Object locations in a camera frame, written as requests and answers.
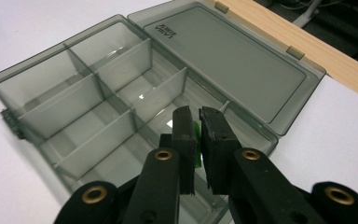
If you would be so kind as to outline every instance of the clear plastic box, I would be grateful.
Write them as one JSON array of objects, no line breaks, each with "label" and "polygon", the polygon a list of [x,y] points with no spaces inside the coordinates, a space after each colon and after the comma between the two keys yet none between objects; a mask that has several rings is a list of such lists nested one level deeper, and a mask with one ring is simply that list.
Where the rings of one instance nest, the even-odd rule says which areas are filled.
[{"label": "clear plastic box", "polygon": [[[153,15],[151,25],[143,24],[148,22],[145,14]],[[191,14],[198,26],[205,23],[214,27],[225,22],[220,21],[225,20],[220,18],[222,15],[201,3],[175,1],[131,15],[131,22],[115,16],[0,73],[0,99],[14,123],[44,155],[69,191],[94,180],[109,181],[119,187],[136,177],[147,153],[158,147],[159,136],[172,132],[173,110],[184,105],[190,106],[196,122],[200,122],[198,111],[202,106],[220,109],[244,147],[257,148],[269,155],[278,144],[278,136],[287,131],[310,97],[311,91],[296,92],[302,88],[304,78],[320,80],[323,76],[313,75],[314,71],[307,66],[300,70],[298,67],[302,62],[271,49],[269,43],[247,34],[249,31],[245,28],[232,30],[239,28],[228,24],[228,33],[219,33],[218,39],[230,36],[232,32],[236,35],[243,33],[240,43],[234,44],[242,45],[241,41],[245,41],[254,46],[255,43],[249,42],[253,40],[258,44],[256,51],[260,50],[250,54],[250,62],[257,60],[255,55],[262,57],[265,52],[276,64],[283,62],[284,71],[293,72],[285,78],[294,81],[297,87],[279,91],[289,98],[278,100],[283,107],[266,113],[257,105],[263,100],[260,98],[262,91],[259,91],[255,102],[250,104],[251,107],[257,105],[257,110],[262,112],[257,116],[257,111],[247,107],[247,101],[253,97],[241,97],[238,95],[240,91],[230,90],[227,86],[230,82],[246,81],[247,76],[230,75],[232,71],[227,67],[236,62],[233,63],[227,55],[219,56],[226,52],[225,45],[219,47],[222,52],[216,52],[218,56],[214,55],[210,61],[197,60],[197,57],[189,61],[192,57],[186,56],[197,49],[180,49],[178,44],[190,37],[178,34],[179,37],[173,37],[177,37],[176,42],[170,44],[167,41],[171,39],[166,39],[167,36],[150,33],[154,32],[158,25],[155,23],[161,21],[161,17],[171,18],[172,14],[178,20],[185,20]],[[193,34],[202,37],[204,32],[194,31]],[[190,46],[200,45],[199,40],[194,43]],[[233,52],[232,57],[243,63],[246,59],[241,57],[242,54],[242,51]],[[216,67],[215,63],[221,63],[228,75],[223,74],[221,78],[214,71],[208,73],[208,69],[203,69],[205,64]],[[276,71],[276,64],[266,68],[267,73]],[[268,81],[270,75],[262,78],[267,80],[261,80],[261,83],[268,83],[269,88],[275,85]],[[316,88],[317,83],[312,81],[310,89]],[[290,112],[294,113],[294,118],[291,116],[283,126],[274,128],[280,123],[274,121],[274,117],[281,116],[285,102],[293,101],[293,95],[297,94],[301,95],[301,100],[295,99],[296,113]],[[227,211],[227,199],[212,195],[206,188],[203,168],[196,170],[195,190],[195,196],[181,197],[180,223],[220,220]]]}]

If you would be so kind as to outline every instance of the cable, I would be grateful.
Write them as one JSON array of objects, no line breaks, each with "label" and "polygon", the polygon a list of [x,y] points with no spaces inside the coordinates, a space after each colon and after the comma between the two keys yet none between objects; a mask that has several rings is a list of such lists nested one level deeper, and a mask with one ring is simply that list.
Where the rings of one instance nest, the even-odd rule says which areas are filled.
[{"label": "cable", "polygon": [[[280,5],[281,5],[282,7],[284,7],[284,8],[286,8],[286,9],[289,9],[289,10],[299,10],[299,9],[302,9],[302,8],[305,8],[305,7],[309,7],[310,4],[312,4],[313,0],[310,0],[308,3],[304,3],[304,2],[302,2],[302,1],[300,1],[300,0],[296,0],[295,3],[289,4],[289,5],[300,4],[300,5],[302,5],[301,7],[289,7],[289,5],[284,4],[284,3],[282,3],[281,1],[278,1],[278,2],[280,2]],[[318,7],[331,7],[331,6],[336,5],[336,4],[339,4],[339,3],[341,3],[341,2],[343,2],[343,0],[337,0],[336,2],[331,2],[331,3],[326,3],[326,4],[320,4]]]}]

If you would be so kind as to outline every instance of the plastic divider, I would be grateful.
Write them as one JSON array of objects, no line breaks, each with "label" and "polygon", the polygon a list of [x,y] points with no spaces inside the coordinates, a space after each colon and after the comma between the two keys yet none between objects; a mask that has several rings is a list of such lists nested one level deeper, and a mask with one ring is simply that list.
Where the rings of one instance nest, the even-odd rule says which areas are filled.
[{"label": "plastic divider", "polygon": [[154,90],[144,94],[144,99],[135,103],[131,109],[135,115],[135,126],[137,129],[140,129],[182,94],[186,81],[186,73],[187,68],[182,69]]},{"label": "plastic divider", "polygon": [[19,120],[48,138],[101,100],[95,76],[90,75],[20,116]]},{"label": "plastic divider", "polygon": [[146,39],[111,62],[96,68],[95,72],[106,86],[115,92],[150,69],[151,66],[151,41]]},{"label": "plastic divider", "polygon": [[57,164],[57,169],[63,169],[66,173],[79,178],[134,132],[129,110],[72,151]]}]

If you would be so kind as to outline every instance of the brass ring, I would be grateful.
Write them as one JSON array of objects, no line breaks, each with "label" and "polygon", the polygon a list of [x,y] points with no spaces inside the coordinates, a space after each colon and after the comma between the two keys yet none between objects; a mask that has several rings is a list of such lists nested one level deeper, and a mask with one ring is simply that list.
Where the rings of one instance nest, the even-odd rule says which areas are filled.
[{"label": "brass ring", "polygon": [[324,193],[336,203],[351,205],[354,203],[354,198],[347,191],[337,187],[327,187]]},{"label": "brass ring", "polygon": [[[92,192],[99,191],[99,195],[96,197],[90,196]],[[107,190],[104,186],[93,186],[83,193],[83,203],[98,203],[102,201],[107,195]]]},{"label": "brass ring", "polygon": [[260,154],[258,154],[256,151],[249,149],[244,150],[242,152],[242,156],[249,161],[257,161],[258,159],[260,159]]},{"label": "brass ring", "polygon": [[159,161],[167,161],[170,158],[172,158],[172,153],[167,150],[160,150],[160,151],[156,152],[155,157]]}]

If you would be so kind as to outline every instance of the lid latch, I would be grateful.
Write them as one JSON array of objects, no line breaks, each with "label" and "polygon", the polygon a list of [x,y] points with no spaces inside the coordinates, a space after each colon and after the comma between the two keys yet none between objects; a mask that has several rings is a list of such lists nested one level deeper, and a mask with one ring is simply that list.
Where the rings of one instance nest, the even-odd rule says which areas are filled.
[{"label": "lid latch", "polygon": [[287,50],[286,53],[292,55],[294,58],[296,58],[297,60],[301,60],[305,53],[301,52],[299,49],[296,49],[293,46],[290,46]]},{"label": "lid latch", "polygon": [[216,2],[214,4],[214,8],[216,8],[217,10],[223,12],[223,13],[227,13],[228,12],[228,7],[225,6],[223,3],[220,3],[220,2]]},{"label": "lid latch", "polygon": [[20,122],[17,120],[17,118],[13,115],[13,113],[9,109],[4,109],[0,113],[7,124],[7,126],[10,128],[10,130],[20,139],[25,139],[25,135],[21,130]]}]

